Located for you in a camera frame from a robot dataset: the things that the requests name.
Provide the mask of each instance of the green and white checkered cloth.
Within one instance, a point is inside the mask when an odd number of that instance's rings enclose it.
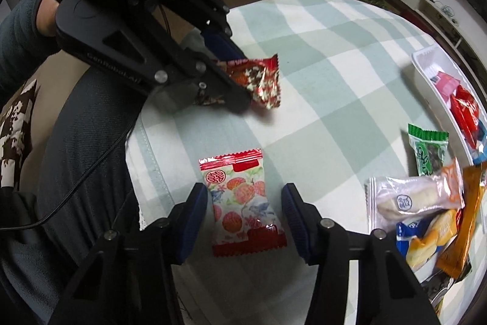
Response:
[[[164,94],[150,98],[127,141],[144,220],[186,200],[201,182],[198,159],[260,147],[267,195],[280,219],[281,189],[293,182],[323,217],[367,233],[364,184],[371,176],[414,172],[408,123],[437,128],[413,87],[411,64],[411,54],[434,41],[356,0],[264,0],[233,9],[228,22],[249,58],[279,54],[282,105],[237,116],[224,108],[177,108]],[[193,322],[302,325],[317,268],[297,255],[289,230],[285,249],[214,258],[213,223],[209,203],[193,254],[174,267]],[[484,274],[483,234],[476,239],[475,275],[447,295],[444,323],[458,322]],[[357,279],[351,263],[346,323],[355,323]]]

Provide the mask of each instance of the black cable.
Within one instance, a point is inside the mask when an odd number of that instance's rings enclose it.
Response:
[[[169,26],[169,20],[167,19],[166,12],[164,11],[164,8],[161,5],[159,5],[159,10],[161,11],[162,18],[164,18],[164,24],[166,24],[166,31],[169,34],[169,36],[172,36],[171,27]]]
[[[13,228],[0,228],[0,232],[2,231],[20,231],[20,230],[28,230],[28,229],[33,229],[37,228],[38,226],[42,226],[44,223],[46,223],[50,218],[52,218],[54,215],[57,214],[57,212],[64,207],[64,205],[68,202],[70,198],[76,193],[78,190],[79,186],[86,181],[87,177],[91,175],[91,173],[95,170],[96,167],[100,165],[102,161],[104,161],[107,156],[114,151],[114,149],[117,147],[117,145],[120,143],[122,139],[126,139],[128,132],[132,129],[133,125],[135,124],[137,119],[134,119],[132,123],[128,125],[128,127],[125,129],[125,131],[119,136],[119,138],[114,142],[114,144],[108,148],[105,153],[101,155],[101,157],[98,158],[97,161],[95,161],[84,173],[81,175],[81,178],[78,180],[78,182],[75,183],[75,185],[70,189],[70,191],[67,193],[67,195],[61,200],[61,202],[50,212],[48,213],[44,218],[41,220],[32,223],[32,224],[26,224],[25,226],[16,226]]]

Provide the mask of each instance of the person's hand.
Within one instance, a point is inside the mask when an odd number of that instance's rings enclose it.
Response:
[[[59,3],[56,0],[42,0],[36,17],[37,30],[44,36],[56,36],[56,10]]]

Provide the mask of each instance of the candy wrapper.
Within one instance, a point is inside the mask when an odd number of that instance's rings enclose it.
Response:
[[[286,235],[265,194],[260,149],[200,160],[213,199],[215,256],[287,246]]]
[[[279,60],[277,54],[262,60],[236,60],[221,62],[222,68],[236,83],[245,87],[252,95],[252,100],[266,109],[281,105],[281,86],[279,85]],[[197,105],[223,104],[221,98],[209,98],[204,90],[198,93]]]
[[[479,106],[467,90],[457,87],[456,94],[452,94],[451,113],[472,149],[476,149],[477,130],[479,129]]]
[[[436,265],[449,276],[457,279],[467,261],[468,250],[475,231],[477,211],[485,192],[487,163],[473,165],[463,170],[465,202],[462,224],[458,236],[439,256]]]
[[[443,298],[447,292],[454,284],[462,282],[465,277],[471,273],[471,271],[472,265],[470,264],[470,260],[467,258],[467,263],[462,270],[462,274],[460,274],[457,280],[451,278],[443,270],[435,269],[435,272],[421,283],[421,287],[428,295],[429,301],[431,302],[438,316],[441,312]]]
[[[457,210],[448,210],[433,219],[425,218],[396,225],[397,247],[413,271],[418,271],[457,234]]]
[[[391,231],[406,219],[458,210],[464,207],[462,194],[462,173],[456,159],[429,176],[370,178],[366,189],[369,231]]]
[[[409,144],[415,150],[419,175],[432,175],[445,163],[448,136],[445,131],[426,131],[408,125]]]
[[[450,96],[455,92],[457,87],[459,87],[460,81],[441,70],[439,70],[435,76],[430,78],[430,80],[440,93],[443,101],[445,101],[448,104],[448,107],[450,107]]]
[[[487,129],[484,123],[479,119],[479,129],[477,131],[477,145],[476,149],[472,149],[468,145],[470,155],[472,156],[473,164],[478,165],[481,162],[487,161]]]

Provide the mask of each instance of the red and white candy packet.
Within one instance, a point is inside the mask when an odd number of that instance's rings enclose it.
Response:
[[[200,160],[200,170],[213,200],[215,256],[287,246],[281,222],[265,194],[260,149]]]
[[[277,54],[271,58],[259,60],[218,61],[223,69],[237,84],[245,87],[252,95],[252,100],[259,106],[272,109],[281,105],[281,86],[279,85],[279,60]],[[224,104],[221,98],[205,96],[200,89],[195,100],[196,105]]]

